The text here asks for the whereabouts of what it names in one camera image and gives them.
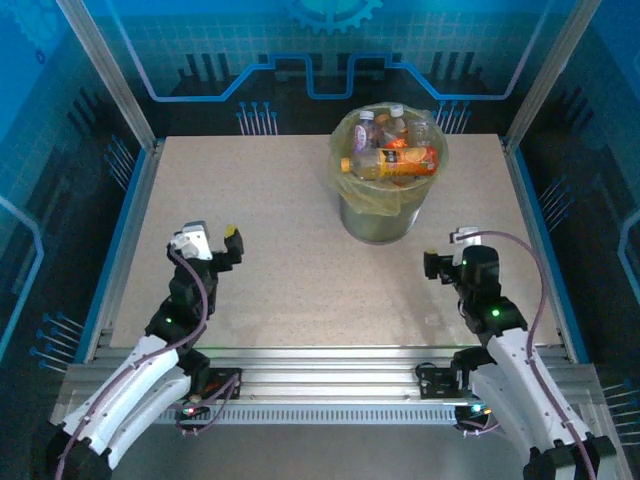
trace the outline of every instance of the white robotic arm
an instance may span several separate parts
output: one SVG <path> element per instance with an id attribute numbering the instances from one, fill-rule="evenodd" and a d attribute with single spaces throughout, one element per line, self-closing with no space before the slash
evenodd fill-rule
<path id="1" fill-rule="evenodd" d="M 474 238 L 455 255 L 424 257 L 428 278 L 453 284 L 458 310 L 482 344 L 454 356 L 458 388 L 490 407 L 518 450 L 526 480 L 613 479 L 613 444 L 595 437 L 562 395 L 533 346 L 527 322 L 501 295 L 497 252 L 478 241 L 482 234 L 513 237 L 473 230 L 453 235 L 456 243 Z"/>
<path id="2" fill-rule="evenodd" d="M 238 371 L 214 371 L 193 349 L 215 309 L 218 273 L 231 270 L 244 254 L 235 227 L 227 228 L 225 246 L 227 252 L 211 252 L 204 222 L 186 224 L 175 234 L 167 247 L 176 264 L 170 296 L 128 358 L 91 398 L 60 425 L 47 423 L 34 435 L 32 479 L 108 480 L 133 442 L 167 408 L 219 395 L 224 375 L 239 381 Z M 222 389 L 235 389 L 229 382 Z"/>

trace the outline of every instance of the metal trash can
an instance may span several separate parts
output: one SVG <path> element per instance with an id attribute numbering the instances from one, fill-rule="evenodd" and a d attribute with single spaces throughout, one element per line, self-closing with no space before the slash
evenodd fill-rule
<path id="1" fill-rule="evenodd" d="M 366 181 L 340 169 L 342 157 L 351 155 L 352 132 L 360 110 L 377 114 L 389 110 L 390 103 L 362 107 L 349 113 L 331 135 L 330 174 L 340 194 L 340 219 L 347 231 L 367 243 L 385 244 L 402 238 L 413 226 L 431 185 L 449 160 L 449 149 L 440 127 L 433 122 L 436 135 L 432 146 L 438 151 L 438 172 L 431 177 L 408 180 L 403 185 Z M 408 120 L 433 118 L 431 112 L 404 107 Z"/>

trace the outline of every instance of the bottle cap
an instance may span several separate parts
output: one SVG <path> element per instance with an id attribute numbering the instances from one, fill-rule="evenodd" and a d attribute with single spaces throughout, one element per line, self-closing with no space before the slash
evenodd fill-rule
<path id="1" fill-rule="evenodd" d="M 373 117 L 375 117 L 375 115 L 371 110 L 363 110 L 360 112 L 360 120 L 373 120 Z"/>
<path id="2" fill-rule="evenodd" d="M 351 171 L 351 159 L 349 157 L 343 157 L 340 160 L 340 170 L 342 173 L 349 173 Z"/>
<path id="3" fill-rule="evenodd" d="M 389 111 L 392 117 L 401 117 L 404 115 L 404 107 L 402 105 L 391 105 Z"/>

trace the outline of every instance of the enclosure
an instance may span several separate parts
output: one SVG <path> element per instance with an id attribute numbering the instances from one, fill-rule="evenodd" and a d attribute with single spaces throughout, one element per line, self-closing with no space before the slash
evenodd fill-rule
<path id="1" fill-rule="evenodd" d="M 545 363 L 615 437 L 619 478 L 638 475 L 639 5 L 0 0 L 0 11 L 2 478 L 23 478 L 35 425 L 60 421 L 124 360 L 167 295 L 168 240 L 200 219 L 212 247 L 231 223 L 246 248 L 198 344 L 246 369 L 222 429 L 419 408 L 415 365 L 478 343 L 455 291 L 424 278 L 422 254 L 451 252 L 450 233 L 476 226 L 542 257 Z M 341 119 L 382 101 L 431 112 L 450 160 L 406 237 L 372 246 L 340 223 L 326 166 Z M 486 243 L 530 321 L 535 263 Z M 405 420 L 315 423 L 432 425 Z M 122 468 L 133 478 L 138 466 Z"/>

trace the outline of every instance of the beige table surface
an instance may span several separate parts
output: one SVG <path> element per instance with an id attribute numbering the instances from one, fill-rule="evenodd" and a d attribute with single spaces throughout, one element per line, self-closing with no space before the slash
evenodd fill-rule
<path id="1" fill-rule="evenodd" d="M 328 186 L 328 136 L 169 137 L 144 218 L 111 345 L 132 347 L 168 294 L 165 246 L 203 219 L 212 249 L 228 223 L 245 242 L 242 265 L 222 273 L 206 347 L 467 345 L 478 343 L 451 286 L 427 281 L 422 252 L 453 253 L 460 226 L 528 240 L 496 135 L 449 135 L 448 168 L 402 240 L 351 237 Z M 528 254 L 485 238 L 501 258 L 503 293 L 530 323 L 540 295 Z M 547 306 L 536 340 L 559 343 Z"/>

